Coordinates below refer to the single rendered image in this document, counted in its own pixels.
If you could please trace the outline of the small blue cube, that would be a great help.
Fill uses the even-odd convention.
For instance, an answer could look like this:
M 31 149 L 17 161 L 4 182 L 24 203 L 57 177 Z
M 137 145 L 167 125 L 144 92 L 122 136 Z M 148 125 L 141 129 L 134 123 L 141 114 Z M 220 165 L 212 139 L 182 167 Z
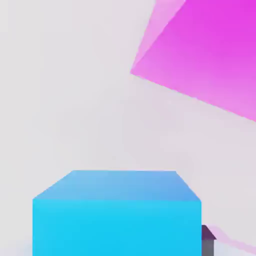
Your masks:
M 202 256 L 202 204 L 175 171 L 74 170 L 32 201 L 32 256 Z

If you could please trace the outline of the large magenta box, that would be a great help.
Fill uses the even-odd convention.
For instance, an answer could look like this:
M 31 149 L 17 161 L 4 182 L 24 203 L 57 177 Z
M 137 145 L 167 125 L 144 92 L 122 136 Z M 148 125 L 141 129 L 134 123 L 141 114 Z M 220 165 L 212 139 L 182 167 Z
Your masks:
M 130 72 L 256 121 L 256 0 L 155 0 Z

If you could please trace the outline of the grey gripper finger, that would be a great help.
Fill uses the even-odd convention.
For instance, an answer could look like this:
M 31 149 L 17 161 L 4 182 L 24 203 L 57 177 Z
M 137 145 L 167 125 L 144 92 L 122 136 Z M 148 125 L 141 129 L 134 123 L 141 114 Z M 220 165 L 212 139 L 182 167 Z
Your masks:
M 230 238 L 216 226 L 202 225 L 201 256 L 256 256 L 256 246 Z

